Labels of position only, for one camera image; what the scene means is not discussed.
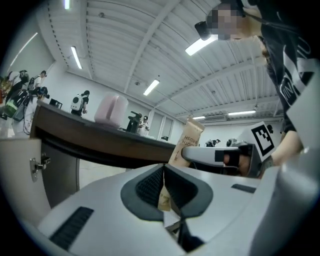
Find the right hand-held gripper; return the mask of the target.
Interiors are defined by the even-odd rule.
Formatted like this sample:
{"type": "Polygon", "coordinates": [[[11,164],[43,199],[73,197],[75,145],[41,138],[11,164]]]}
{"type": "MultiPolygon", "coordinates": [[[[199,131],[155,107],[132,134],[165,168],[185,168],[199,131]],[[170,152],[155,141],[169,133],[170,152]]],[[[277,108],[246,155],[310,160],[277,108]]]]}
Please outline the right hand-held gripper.
{"type": "Polygon", "coordinates": [[[181,150],[181,156],[190,162],[212,167],[223,167],[225,154],[229,155],[226,174],[248,178],[263,176],[263,163],[275,151],[271,134],[265,123],[259,122],[246,128],[237,139],[230,139],[227,147],[189,146],[181,150]],[[248,157],[247,172],[242,174],[240,156],[248,157]]]}

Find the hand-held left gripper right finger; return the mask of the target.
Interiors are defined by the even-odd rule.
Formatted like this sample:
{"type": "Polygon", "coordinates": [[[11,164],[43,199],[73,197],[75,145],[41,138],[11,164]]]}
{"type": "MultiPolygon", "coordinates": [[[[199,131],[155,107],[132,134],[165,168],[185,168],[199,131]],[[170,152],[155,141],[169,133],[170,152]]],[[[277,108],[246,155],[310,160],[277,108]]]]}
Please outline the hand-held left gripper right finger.
{"type": "Polygon", "coordinates": [[[271,201],[279,167],[262,179],[228,176],[187,167],[164,167],[165,185],[183,195],[175,241],[163,235],[166,252],[249,252],[271,201]]]}

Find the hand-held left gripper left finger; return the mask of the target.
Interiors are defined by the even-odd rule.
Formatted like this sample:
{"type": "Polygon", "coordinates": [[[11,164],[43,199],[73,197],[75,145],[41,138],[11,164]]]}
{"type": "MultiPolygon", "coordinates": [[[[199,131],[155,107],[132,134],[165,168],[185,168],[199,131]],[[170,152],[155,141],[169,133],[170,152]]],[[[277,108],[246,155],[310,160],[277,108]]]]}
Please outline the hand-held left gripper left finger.
{"type": "Polygon", "coordinates": [[[162,167],[153,164],[90,183],[55,206],[39,231],[55,242],[73,214],[88,213],[67,247],[70,254],[184,254],[165,229],[163,213],[137,194],[138,181],[162,167]]]}

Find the beige tube packet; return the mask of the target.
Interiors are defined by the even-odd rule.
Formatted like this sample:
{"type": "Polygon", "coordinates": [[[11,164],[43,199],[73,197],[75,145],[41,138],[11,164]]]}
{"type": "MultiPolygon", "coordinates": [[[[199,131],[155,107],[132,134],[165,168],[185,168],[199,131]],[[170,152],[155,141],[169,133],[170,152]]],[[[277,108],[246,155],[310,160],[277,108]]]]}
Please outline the beige tube packet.
{"type": "MultiPolygon", "coordinates": [[[[204,131],[205,127],[197,122],[194,118],[189,117],[186,121],[186,124],[183,128],[183,132],[171,154],[171,157],[168,161],[168,164],[175,167],[189,167],[191,162],[185,160],[182,157],[182,149],[185,147],[198,147],[201,133],[204,131]]],[[[164,173],[163,174],[163,187],[160,191],[158,206],[157,208],[161,211],[170,211],[171,210],[171,199],[168,184],[169,178],[164,173]]]]}

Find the black sink vanity cabinet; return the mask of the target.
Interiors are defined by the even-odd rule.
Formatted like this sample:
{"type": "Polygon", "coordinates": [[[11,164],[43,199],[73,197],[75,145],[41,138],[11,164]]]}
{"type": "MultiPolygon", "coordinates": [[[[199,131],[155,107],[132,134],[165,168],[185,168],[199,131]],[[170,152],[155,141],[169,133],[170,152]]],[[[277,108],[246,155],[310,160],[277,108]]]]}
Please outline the black sink vanity cabinet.
{"type": "Polygon", "coordinates": [[[136,169],[167,163],[175,145],[103,126],[38,102],[31,138],[40,139],[50,158],[43,174],[51,208],[80,189],[80,160],[136,169]]]}

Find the cream mug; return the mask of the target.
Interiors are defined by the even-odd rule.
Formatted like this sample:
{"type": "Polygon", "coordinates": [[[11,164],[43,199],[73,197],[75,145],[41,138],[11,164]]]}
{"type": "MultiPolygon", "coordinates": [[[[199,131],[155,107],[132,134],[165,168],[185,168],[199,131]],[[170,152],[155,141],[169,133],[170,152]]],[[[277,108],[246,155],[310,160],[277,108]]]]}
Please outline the cream mug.
{"type": "Polygon", "coordinates": [[[128,100],[115,92],[107,92],[94,115],[97,124],[119,129],[125,117],[128,100]]]}

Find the person's right forearm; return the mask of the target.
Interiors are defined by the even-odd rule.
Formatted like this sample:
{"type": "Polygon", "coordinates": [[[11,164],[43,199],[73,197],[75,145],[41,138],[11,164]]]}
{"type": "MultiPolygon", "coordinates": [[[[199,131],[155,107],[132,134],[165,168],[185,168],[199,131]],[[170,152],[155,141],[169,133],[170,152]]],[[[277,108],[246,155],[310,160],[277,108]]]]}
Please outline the person's right forearm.
{"type": "Polygon", "coordinates": [[[299,154],[304,146],[296,131],[288,131],[276,150],[271,154],[275,166],[280,166],[289,158],[299,154]]]}

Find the person's right hand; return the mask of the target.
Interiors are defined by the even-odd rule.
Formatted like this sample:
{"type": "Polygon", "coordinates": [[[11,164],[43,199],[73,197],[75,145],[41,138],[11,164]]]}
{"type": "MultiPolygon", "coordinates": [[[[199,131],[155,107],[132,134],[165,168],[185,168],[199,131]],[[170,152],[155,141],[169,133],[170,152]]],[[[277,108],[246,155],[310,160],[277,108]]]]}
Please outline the person's right hand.
{"type": "Polygon", "coordinates": [[[224,173],[230,176],[246,176],[250,168],[251,158],[243,154],[224,154],[224,173]]]}

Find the metal cabinet door hinge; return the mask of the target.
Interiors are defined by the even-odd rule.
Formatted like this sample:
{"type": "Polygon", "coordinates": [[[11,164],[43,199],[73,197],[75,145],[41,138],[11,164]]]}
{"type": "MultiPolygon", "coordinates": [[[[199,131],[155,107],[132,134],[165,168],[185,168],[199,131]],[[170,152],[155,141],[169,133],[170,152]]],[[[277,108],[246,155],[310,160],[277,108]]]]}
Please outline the metal cabinet door hinge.
{"type": "Polygon", "coordinates": [[[51,158],[47,156],[45,152],[41,154],[40,162],[38,162],[35,157],[29,160],[30,174],[33,183],[38,180],[38,174],[44,171],[50,162],[51,158]]]}

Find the grey-brown cabinet door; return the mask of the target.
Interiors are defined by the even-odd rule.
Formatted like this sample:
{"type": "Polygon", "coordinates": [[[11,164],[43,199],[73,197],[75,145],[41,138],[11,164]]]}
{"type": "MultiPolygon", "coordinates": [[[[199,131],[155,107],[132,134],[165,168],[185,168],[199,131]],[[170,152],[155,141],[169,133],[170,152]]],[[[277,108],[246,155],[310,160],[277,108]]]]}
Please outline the grey-brown cabinet door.
{"type": "Polygon", "coordinates": [[[0,187],[20,221],[37,227],[51,211],[42,172],[32,181],[30,159],[41,160],[40,139],[0,139],[0,187]]]}

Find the white hard-shell backpack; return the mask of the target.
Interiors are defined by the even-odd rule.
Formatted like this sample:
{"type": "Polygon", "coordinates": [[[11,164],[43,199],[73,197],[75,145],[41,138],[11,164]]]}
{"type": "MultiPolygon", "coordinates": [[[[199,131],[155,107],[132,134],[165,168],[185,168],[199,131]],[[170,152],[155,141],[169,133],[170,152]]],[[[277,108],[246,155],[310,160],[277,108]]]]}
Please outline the white hard-shell backpack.
{"type": "Polygon", "coordinates": [[[81,111],[83,109],[83,103],[83,97],[80,94],[78,94],[72,99],[70,109],[73,111],[81,111]]]}

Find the person's black printed shirt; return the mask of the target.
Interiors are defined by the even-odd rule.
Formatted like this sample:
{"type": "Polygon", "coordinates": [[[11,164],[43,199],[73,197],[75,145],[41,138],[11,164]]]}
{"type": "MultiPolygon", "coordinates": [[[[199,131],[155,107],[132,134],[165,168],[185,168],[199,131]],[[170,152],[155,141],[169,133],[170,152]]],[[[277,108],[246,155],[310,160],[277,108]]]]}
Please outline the person's black printed shirt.
{"type": "Polygon", "coordinates": [[[320,72],[320,2],[317,0],[253,0],[262,19],[261,34],[274,70],[284,111],[284,132],[296,131],[287,115],[310,79],[320,72]],[[273,25],[289,26],[289,30],[273,25]]]}

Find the black green backpack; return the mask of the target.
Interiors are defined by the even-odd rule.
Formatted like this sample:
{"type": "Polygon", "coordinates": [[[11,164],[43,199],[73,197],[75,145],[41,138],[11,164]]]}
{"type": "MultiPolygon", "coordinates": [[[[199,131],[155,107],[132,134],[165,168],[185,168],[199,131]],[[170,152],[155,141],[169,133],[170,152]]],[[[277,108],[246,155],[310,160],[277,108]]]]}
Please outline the black green backpack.
{"type": "Polygon", "coordinates": [[[11,98],[6,102],[3,114],[15,121],[22,121],[25,116],[25,110],[30,102],[30,93],[26,89],[15,91],[11,98]]]}

